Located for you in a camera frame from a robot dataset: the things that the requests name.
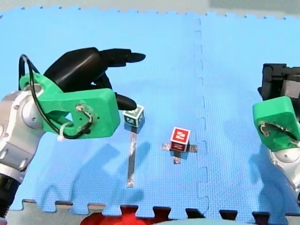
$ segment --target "wire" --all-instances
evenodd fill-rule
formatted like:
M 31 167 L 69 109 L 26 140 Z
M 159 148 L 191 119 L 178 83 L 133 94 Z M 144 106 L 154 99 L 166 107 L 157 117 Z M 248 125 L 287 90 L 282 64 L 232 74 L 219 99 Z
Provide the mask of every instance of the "wire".
M 30 90 L 31 90 L 31 94 L 32 94 L 32 98 L 33 101 L 37 107 L 37 110 L 39 111 L 39 113 L 41 114 L 42 118 L 46 121 L 46 123 L 57 133 L 60 134 L 60 129 L 57 128 L 52 122 L 51 120 L 46 116 L 44 110 L 41 107 L 41 104 L 37 98 L 36 95 L 36 90 L 35 90 L 35 86 L 34 86 L 34 74 L 33 71 L 35 71 L 36 73 L 39 73 L 38 70 L 35 68 L 35 66 L 31 63 L 31 61 L 29 60 L 29 58 L 26 55 L 21 55 L 20 60 L 19 60 L 19 78 L 25 75 L 25 62 L 27 63 L 28 66 L 28 70 L 29 70 L 29 78 L 30 78 Z M 89 113 L 87 113 L 86 111 L 84 111 L 83 109 L 81 110 L 81 112 L 87 117 L 89 118 L 89 121 L 83 125 L 83 127 L 81 128 L 81 130 L 75 134 L 75 135 L 67 135 L 65 133 L 63 133 L 63 136 L 67 139 L 77 139 L 79 137 L 81 137 L 82 135 L 86 134 L 89 132 L 91 125 L 93 124 L 93 117 L 90 116 Z
M 267 128 L 270 128 L 272 130 L 275 130 L 275 131 L 278 131 L 282 134 L 285 134 L 287 136 L 289 136 L 291 139 L 293 139 L 294 141 L 296 142 L 299 142 L 298 138 L 292 134 L 287 128 L 285 127 L 282 127 L 280 125 L 277 125 L 277 124 L 271 124 L 271 123 L 263 123 L 261 125 L 259 125 L 259 128 L 261 130 L 261 132 L 264 134 L 263 132 L 263 127 L 267 127 Z

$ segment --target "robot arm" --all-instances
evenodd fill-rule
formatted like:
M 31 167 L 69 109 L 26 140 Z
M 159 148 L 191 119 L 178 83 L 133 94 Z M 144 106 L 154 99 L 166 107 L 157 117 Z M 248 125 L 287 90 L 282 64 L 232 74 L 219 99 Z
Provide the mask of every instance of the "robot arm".
M 119 110 L 136 109 L 133 100 L 113 92 L 105 72 L 144 58 L 129 49 L 79 49 L 41 75 L 26 55 L 20 57 L 19 90 L 0 102 L 0 225 L 45 132 L 60 140 L 109 137 L 120 124 Z
M 264 64 L 262 74 L 258 92 L 263 101 L 253 106 L 255 127 L 300 206 L 300 67 Z

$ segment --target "green gripper mount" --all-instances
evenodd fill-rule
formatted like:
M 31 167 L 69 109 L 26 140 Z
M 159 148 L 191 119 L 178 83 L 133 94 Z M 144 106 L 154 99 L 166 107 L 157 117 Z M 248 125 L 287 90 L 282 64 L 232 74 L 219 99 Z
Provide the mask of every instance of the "green gripper mount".
M 23 76 L 19 83 L 22 90 L 28 86 L 29 74 Z M 64 93 L 54 82 L 40 74 L 34 74 L 34 83 L 39 84 L 43 89 L 43 93 L 38 96 L 38 101 L 51 122 L 57 128 L 66 122 L 72 123 L 64 128 L 64 133 L 67 135 L 75 135 L 88 122 L 88 118 L 76 110 L 77 105 L 83 105 L 93 115 L 94 121 L 90 132 L 79 139 L 110 137 L 120 124 L 116 96 L 111 89 Z M 72 121 L 66 118 L 69 113 Z M 43 120 L 43 130 L 56 133 L 45 120 Z
M 287 128 L 297 139 L 300 138 L 300 125 L 289 97 L 278 97 L 255 104 L 253 119 L 262 143 L 271 151 L 277 152 L 296 147 L 287 135 L 269 129 L 269 136 L 264 136 L 259 128 L 263 123 L 277 124 Z

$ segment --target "letter block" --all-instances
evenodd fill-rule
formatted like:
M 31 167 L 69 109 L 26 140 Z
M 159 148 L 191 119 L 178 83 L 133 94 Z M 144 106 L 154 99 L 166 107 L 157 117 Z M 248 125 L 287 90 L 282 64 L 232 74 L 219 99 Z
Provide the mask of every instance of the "letter block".
M 171 136 L 170 150 L 186 152 L 189 144 L 190 133 L 190 130 L 174 127 Z
M 144 107 L 137 105 L 135 110 L 124 111 L 123 115 L 125 123 L 138 128 L 144 119 Z

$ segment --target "black robotic finger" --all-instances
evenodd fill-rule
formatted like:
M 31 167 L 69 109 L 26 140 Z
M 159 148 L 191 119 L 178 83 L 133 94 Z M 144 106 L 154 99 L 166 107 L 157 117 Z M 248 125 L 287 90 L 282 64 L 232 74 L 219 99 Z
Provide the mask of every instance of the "black robotic finger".
M 109 78 L 107 77 L 106 73 L 103 73 L 99 78 L 97 78 L 96 80 L 94 80 L 94 83 L 96 84 L 96 86 L 98 88 L 113 89 L 112 88 L 112 84 L 109 81 Z
M 140 62 L 146 58 L 146 55 L 131 52 L 130 49 L 114 48 L 99 53 L 107 61 L 108 67 L 124 67 L 126 63 Z
M 132 100 L 126 96 L 119 95 L 116 92 L 115 92 L 115 95 L 116 95 L 119 110 L 131 111 L 131 110 L 135 110 L 137 108 L 137 105 L 134 100 Z

